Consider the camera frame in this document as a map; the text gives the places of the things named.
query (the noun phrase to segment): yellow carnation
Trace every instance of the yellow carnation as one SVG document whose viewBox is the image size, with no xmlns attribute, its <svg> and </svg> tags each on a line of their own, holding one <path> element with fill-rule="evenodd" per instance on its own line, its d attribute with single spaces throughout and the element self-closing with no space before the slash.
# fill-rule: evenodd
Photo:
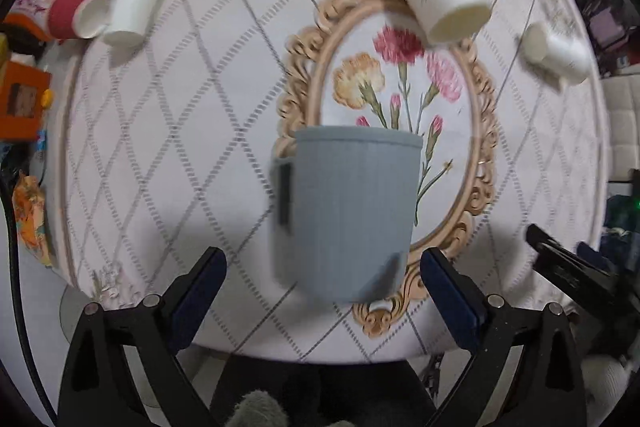
<svg viewBox="0 0 640 427">
<path fill-rule="evenodd" d="M 380 62 L 367 53 L 345 58 L 334 71 L 334 100 L 352 109 L 361 109 L 366 100 L 360 86 L 369 84 L 375 92 L 385 87 L 385 75 Z"/>
</svg>

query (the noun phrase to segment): blue gripper pad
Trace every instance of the blue gripper pad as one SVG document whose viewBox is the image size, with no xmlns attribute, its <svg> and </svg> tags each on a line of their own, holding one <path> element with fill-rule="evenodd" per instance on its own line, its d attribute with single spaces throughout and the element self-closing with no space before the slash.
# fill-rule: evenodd
<svg viewBox="0 0 640 427">
<path fill-rule="evenodd" d="M 200 261 L 196 263 L 194 270 L 199 269 L 199 273 L 190 281 L 188 290 L 170 318 L 171 336 L 167 339 L 167 344 L 171 353 L 175 354 L 191 344 L 225 280 L 226 257 L 223 251 L 208 248 L 205 256 L 207 259 L 203 266 L 198 266 Z"/>
<path fill-rule="evenodd" d="M 432 251 L 442 257 L 449 269 L 436 259 Z M 449 270 L 454 273 L 453 277 L 447 273 Z M 422 252 L 420 277 L 458 347 L 471 353 L 476 352 L 480 345 L 479 328 L 484 322 L 484 316 L 478 316 L 465 298 L 463 290 L 454 282 L 454 279 L 464 276 L 455 272 L 440 250 L 430 248 Z"/>
</svg>

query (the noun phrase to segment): flower illustration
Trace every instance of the flower illustration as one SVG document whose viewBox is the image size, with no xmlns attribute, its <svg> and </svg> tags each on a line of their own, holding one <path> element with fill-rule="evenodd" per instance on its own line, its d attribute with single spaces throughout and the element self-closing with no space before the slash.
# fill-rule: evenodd
<svg viewBox="0 0 640 427">
<path fill-rule="evenodd" d="M 385 62 L 391 64 L 415 64 L 424 55 L 422 41 L 410 30 L 385 26 L 373 39 L 373 47 Z"/>
<path fill-rule="evenodd" d="M 432 82 L 429 90 L 426 93 L 422 93 L 420 95 L 420 111 L 418 112 L 418 118 L 415 121 L 415 134 L 420 134 L 420 122 L 422 121 L 422 113 L 424 110 L 429 107 L 430 103 L 433 102 L 433 99 L 436 98 L 440 90 L 438 86 Z"/>
<path fill-rule="evenodd" d="M 345 58 L 334 71 L 334 100 L 352 109 L 361 109 L 369 103 L 360 89 L 369 86 L 373 93 L 385 87 L 385 75 L 380 62 L 367 53 Z"/>
<path fill-rule="evenodd" d="M 431 128 L 433 129 L 434 134 L 440 136 L 440 133 L 442 132 L 442 117 L 439 114 L 437 114 L 431 122 Z"/>
<path fill-rule="evenodd" d="M 437 114 L 433 120 L 431 121 L 431 125 L 429 126 L 429 135 L 427 137 L 427 149 L 424 151 L 424 162 L 422 162 L 422 173 L 420 174 L 420 184 L 418 184 L 418 197 L 415 201 L 415 219 L 414 225 L 418 226 L 418 206 L 420 205 L 420 200 L 424 197 L 433 184 L 437 182 L 440 178 L 444 176 L 447 172 L 449 172 L 453 167 L 453 160 L 448 161 L 444 164 L 442 171 L 439 172 L 431 181 L 429 181 L 424 187 L 422 184 L 424 180 L 427 178 L 427 174 L 431 170 L 431 159 L 433 158 L 433 150 L 436 147 L 436 143 L 438 142 L 438 138 L 442 133 L 442 127 L 444 125 L 444 120 L 442 117 Z"/>
<path fill-rule="evenodd" d="M 402 102 L 398 93 L 391 95 L 391 102 L 389 102 L 389 110 L 391 111 L 391 129 L 398 129 L 400 120 L 400 106 Z"/>
<path fill-rule="evenodd" d="M 413 132 L 411 116 L 409 115 L 409 92 L 411 86 L 407 84 L 407 65 L 415 64 L 417 57 L 424 55 L 422 41 L 410 30 L 391 28 L 386 26 L 373 39 L 373 47 L 382 56 L 385 62 L 398 66 L 400 83 L 398 88 L 404 98 L 404 110 L 409 124 L 409 132 Z"/>
<path fill-rule="evenodd" d="M 451 60 L 446 56 L 435 52 L 427 55 L 427 73 L 433 84 L 438 87 L 444 98 L 449 102 L 455 102 L 460 98 L 462 85 Z"/>
<path fill-rule="evenodd" d="M 371 106 L 371 110 L 373 113 L 380 119 L 380 123 L 386 129 L 386 120 L 385 115 L 382 112 L 382 104 L 378 101 L 376 97 L 376 92 L 373 90 L 373 87 L 368 82 L 364 82 L 364 84 L 360 84 L 360 93 L 364 98 L 364 101 L 367 102 Z"/>
</svg>

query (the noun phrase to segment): tablecloth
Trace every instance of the tablecloth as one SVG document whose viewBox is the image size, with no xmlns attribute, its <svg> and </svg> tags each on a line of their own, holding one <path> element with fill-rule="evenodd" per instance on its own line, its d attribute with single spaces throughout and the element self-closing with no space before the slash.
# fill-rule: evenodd
<svg viewBox="0 0 640 427">
<path fill-rule="evenodd" d="M 566 87 L 518 54 L 522 32 L 536 21 L 588 43 L 572 0 L 490 1 L 494 14 L 470 45 L 495 102 L 492 202 L 468 221 L 468 244 L 454 263 L 484 292 L 541 309 L 561 295 L 530 269 L 524 229 L 537 223 L 570 249 L 577 241 L 597 245 L 607 119 L 595 63 L 587 81 Z M 230 265 L 199 344 L 326 363 L 452 346 L 429 299 L 409 302 L 371 335 L 351 306 L 310 303 L 274 273 L 271 161 L 282 136 L 286 45 L 317 27 L 319 5 L 164 0 L 141 49 L 114 52 L 100 39 L 89 47 L 65 149 L 67 254 L 80 289 L 107 307 L 130 305 L 162 293 L 213 245 Z"/>
</svg>

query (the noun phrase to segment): red paper cup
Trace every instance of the red paper cup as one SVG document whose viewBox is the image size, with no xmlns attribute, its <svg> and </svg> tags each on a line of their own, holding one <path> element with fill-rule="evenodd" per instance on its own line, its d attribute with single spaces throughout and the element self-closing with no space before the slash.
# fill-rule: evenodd
<svg viewBox="0 0 640 427">
<path fill-rule="evenodd" d="M 104 29 L 108 0 L 55 0 L 49 8 L 47 27 L 55 39 L 92 39 Z"/>
</svg>

